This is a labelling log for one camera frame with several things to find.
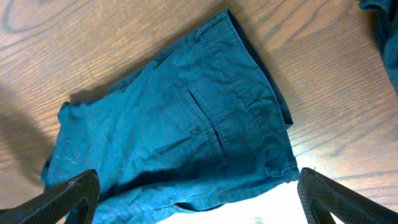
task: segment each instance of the back pocket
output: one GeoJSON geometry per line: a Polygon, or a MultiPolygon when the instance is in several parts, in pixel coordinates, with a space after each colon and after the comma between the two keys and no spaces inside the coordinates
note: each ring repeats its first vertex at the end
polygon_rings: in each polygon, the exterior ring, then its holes
{"type": "Polygon", "coordinates": [[[226,149],[221,147],[221,139],[219,133],[216,131],[214,125],[209,119],[209,116],[205,113],[205,107],[200,104],[198,98],[190,91],[188,86],[180,86],[177,87],[180,92],[181,97],[184,102],[187,104],[190,113],[192,114],[193,119],[205,129],[205,134],[208,136],[211,148],[213,152],[216,154],[217,158],[220,159],[221,165],[228,165],[228,161],[226,158],[226,149]]]}

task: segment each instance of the wood grain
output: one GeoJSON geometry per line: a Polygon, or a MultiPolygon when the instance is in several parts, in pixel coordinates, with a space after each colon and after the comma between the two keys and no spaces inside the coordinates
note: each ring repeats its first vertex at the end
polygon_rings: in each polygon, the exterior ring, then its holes
{"type": "Polygon", "coordinates": [[[224,7],[285,96],[299,165],[398,211],[398,97],[350,0],[0,2],[0,208],[42,192],[64,101],[101,96],[224,7]]]}

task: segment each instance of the seam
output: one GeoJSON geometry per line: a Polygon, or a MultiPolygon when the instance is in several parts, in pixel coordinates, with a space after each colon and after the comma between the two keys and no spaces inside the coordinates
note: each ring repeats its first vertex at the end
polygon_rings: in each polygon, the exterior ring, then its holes
{"type": "Polygon", "coordinates": [[[220,126],[219,126],[217,120],[214,119],[214,115],[213,115],[213,113],[208,109],[208,107],[206,106],[206,103],[203,103],[198,97],[197,97],[197,101],[206,109],[207,112],[209,112],[210,116],[212,117],[212,119],[213,119],[214,122],[216,123],[216,126],[217,126],[217,128],[218,128],[218,130],[219,130],[219,133],[220,133],[220,137],[221,137],[222,144],[224,145],[226,163],[229,164],[229,162],[228,162],[228,149],[227,149],[226,144],[225,144],[225,141],[224,141],[223,132],[221,131],[220,126]]]}
{"type": "MultiPolygon", "coordinates": [[[[259,189],[264,189],[264,188],[266,188],[266,189],[272,189],[272,188],[269,188],[269,187],[266,186],[266,185],[262,185],[262,186],[260,186],[260,187],[254,187],[254,188],[251,187],[251,188],[245,188],[245,189],[240,189],[240,190],[232,190],[232,191],[229,191],[229,192],[224,192],[224,193],[220,193],[220,194],[213,194],[213,195],[193,196],[193,197],[189,197],[189,198],[183,198],[183,199],[180,199],[180,200],[191,200],[191,199],[198,199],[198,198],[210,198],[210,197],[216,197],[216,196],[227,195],[227,194],[238,194],[238,193],[240,193],[240,192],[254,191],[254,190],[259,190],[259,189]]],[[[155,208],[155,209],[152,209],[152,210],[145,210],[145,211],[154,211],[154,210],[158,210],[158,209],[169,208],[169,207],[171,207],[171,206],[174,206],[176,203],[178,203],[178,202],[172,202],[171,205],[164,206],[164,207],[160,207],[160,208],[155,208]]]]}
{"type": "MultiPolygon", "coordinates": [[[[242,43],[242,40],[240,39],[240,37],[239,37],[238,34],[236,33],[236,30],[235,30],[235,28],[231,25],[231,22],[230,22],[230,21],[229,21],[228,24],[229,24],[229,28],[230,28],[230,30],[231,30],[231,33],[234,35],[235,40],[238,42],[238,44],[239,44],[239,45],[241,46],[241,48],[243,49],[243,52],[244,52],[244,54],[246,55],[246,57],[248,58],[248,60],[253,61],[253,58],[249,55],[249,52],[246,50],[245,46],[244,46],[243,43],[242,43]]],[[[256,69],[257,73],[259,73],[261,76],[263,76],[264,79],[265,79],[265,81],[268,82],[266,76],[265,76],[264,73],[260,70],[259,66],[258,66],[255,62],[253,62],[253,64],[255,65],[254,68],[256,69]]],[[[270,84],[269,82],[268,82],[268,84],[269,84],[269,85],[266,85],[266,87],[267,87],[268,90],[271,92],[273,99],[274,99],[275,102],[278,104],[278,107],[282,110],[282,108],[281,108],[280,105],[279,105],[278,99],[277,99],[277,97],[275,96],[274,90],[273,90],[272,87],[271,87],[271,84],[270,84]]],[[[279,119],[280,119],[280,121],[282,122],[282,124],[285,124],[285,119],[283,118],[282,113],[278,113],[278,114],[279,114],[279,119]]],[[[284,135],[285,137],[289,138],[289,136],[287,135],[287,131],[285,131],[285,132],[283,133],[283,135],[284,135]]]]}
{"type": "Polygon", "coordinates": [[[216,149],[215,149],[215,147],[214,147],[213,140],[211,139],[209,130],[207,130],[207,127],[206,127],[205,123],[200,119],[199,115],[198,115],[198,114],[195,112],[195,110],[191,107],[191,105],[188,103],[187,99],[185,99],[184,95],[183,95],[182,92],[181,92],[181,89],[180,89],[179,87],[177,87],[177,86],[175,86],[175,87],[177,88],[178,92],[180,93],[180,96],[181,96],[182,99],[184,100],[185,104],[190,108],[191,112],[197,117],[197,119],[198,119],[198,120],[201,122],[201,124],[203,125],[203,127],[204,127],[204,129],[205,129],[205,131],[206,131],[206,133],[207,133],[207,138],[209,139],[209,142],[211,143],[211,148],[213,149],[213,152],[214,152],[215,155],[217,156],[217,155],[218,155],[218,154],[217,154],[217,151],[216,151],[216,149]]]}
{"type": "Polygon", "coordinates": [[[271,158],[271,154],[270,154],[270,152],[269,152],[269,146],[268,146],[268,142],[267,142],[267,140],[266,140],[266,137],[265,137],[265,135],[264,135],[264,131],[261,129],[261,125],[259,124],[258,120],[254,117],[253,112],[251,111],[249,105],[246,103],[246,100],[244,99],[244,97],[243,97],[243,95],[242,95],[242,93],[241,93],[241,90],[240,90],[239,88],[237,88],[237,86],[236,86],[236,84],[235,84],[235,81],[231,78],[231,75],[230,75],[228,72],[226,72],[226,71],[221,67],[220,62],[219,62],[219,61],[217,60],[217,58],[215,57],[213,51],[210,49],[210,46],[206,43],[206,40],[205,40],[205,38],[204,38],[203,35],[201,35],[201,39],[202,39],[202,42],[205,44],[206,48],[208,49],[208,51],[210,52],[211,56],[213,57],[213,60],[214,60],[215,63],[217,64],[218,68],[220,68],[220,70],[223,71],[223,73],[224,73],[225,75],[228,76],[229,80],[231,81],[232,86],[234,86],[234,88],[238,91],[239,96],[241,97],[241,99],[242,99],[243,103],[245,104],[246,108],[248,109],[248,111],[249,111],[251,117],[252,117],[253,120],[256,122],[257,127],[260,129],[262,139],[264,140],[265,145],[266,145],[266,153],[267,153],[267,156],[268,156],[268,158],[271,160],[272,158],[271,158]]]}

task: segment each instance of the shorts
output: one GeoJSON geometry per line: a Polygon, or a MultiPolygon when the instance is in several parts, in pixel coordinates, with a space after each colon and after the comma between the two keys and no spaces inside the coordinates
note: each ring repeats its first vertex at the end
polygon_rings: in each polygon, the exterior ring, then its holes
{"type": "Polygon", "coordinates": [[[297,180],[284,98],[225,9],[99,100],[64,103],[42,180],[96,169],[94,223],[155,223],[297,180]]]}

